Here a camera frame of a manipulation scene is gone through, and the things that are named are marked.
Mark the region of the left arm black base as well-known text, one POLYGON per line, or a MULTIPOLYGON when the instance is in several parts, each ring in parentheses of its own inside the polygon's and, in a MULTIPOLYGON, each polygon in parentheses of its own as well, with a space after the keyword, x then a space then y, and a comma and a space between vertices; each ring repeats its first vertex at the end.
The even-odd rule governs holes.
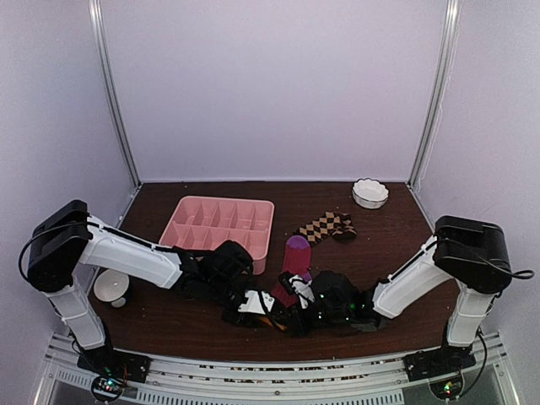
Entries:
POLYGON ((80 354, 77 366, 102 376, 110 376, 120 381, 144 383, 146 381, 151 359, 140 354, 115 352, 112 359, 96 360, 93 364, 80 354))

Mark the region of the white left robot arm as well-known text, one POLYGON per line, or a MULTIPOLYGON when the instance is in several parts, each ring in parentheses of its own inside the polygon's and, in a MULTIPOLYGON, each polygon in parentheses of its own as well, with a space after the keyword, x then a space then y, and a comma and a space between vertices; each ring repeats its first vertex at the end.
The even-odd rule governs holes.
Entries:
POLYGON ((108 268, 159 288, 205 297, 233 316, 264 316, 281 327, 281 308, 253 280, 254 264, 239 243, 223 242, 214 250, 162 246, 113 228, 91 215, 86 202, 72 200, 33 231, 19 253, 19 271, 43 293, 89 362, 104 375, 121 368, 121 355, 107 345, 104 322, 73 276, 79 265, 108 268))

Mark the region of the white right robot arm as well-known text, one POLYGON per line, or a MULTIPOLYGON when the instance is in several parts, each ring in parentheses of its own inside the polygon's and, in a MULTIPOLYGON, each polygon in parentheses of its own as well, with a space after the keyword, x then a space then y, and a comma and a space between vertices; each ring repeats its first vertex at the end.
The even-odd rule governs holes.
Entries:
POLYGON ((296 302, 273 308, 273 317, 287 332, 300 336, 315 327, 338 325, 375 332, 450 279, 459 283, 460 294, 446 323, 445 344, 432 357, 433 366, 447 373, 464 360, 465 347, 472 344, 494 297, 512 280, 504 232, 496 224, 440 217, 434 234, 408 262, 364 291, 329 270, 310 281, 282 275, 282 285, 296 302))

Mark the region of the magenta purple sock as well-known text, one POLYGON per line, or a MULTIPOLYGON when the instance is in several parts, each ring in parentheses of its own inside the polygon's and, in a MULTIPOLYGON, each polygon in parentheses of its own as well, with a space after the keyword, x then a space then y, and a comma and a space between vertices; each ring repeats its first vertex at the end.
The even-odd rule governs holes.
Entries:
MULTIPOLYGON (((285 246, 285 254, 282 265, 282 272, 301 276, 306 282, 312 280, 311 269, 311 245, 308 240, 301 235, 293 235, 288 238, 285 246)), ((285 308, 290 308, 298 303, 295 295, 289 294, 285 287, 277 281, 271 291, 271 295, 278 300, 285 308)))

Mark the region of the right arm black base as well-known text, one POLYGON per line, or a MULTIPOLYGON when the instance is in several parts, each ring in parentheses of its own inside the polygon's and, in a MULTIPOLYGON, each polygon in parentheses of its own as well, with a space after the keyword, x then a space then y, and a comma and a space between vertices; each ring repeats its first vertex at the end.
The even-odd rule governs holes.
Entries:
POLYGON ((409 381, 431 379, 473 367, 476 359, 470 348, 436 348, 418 351, 402 359, 409 381))

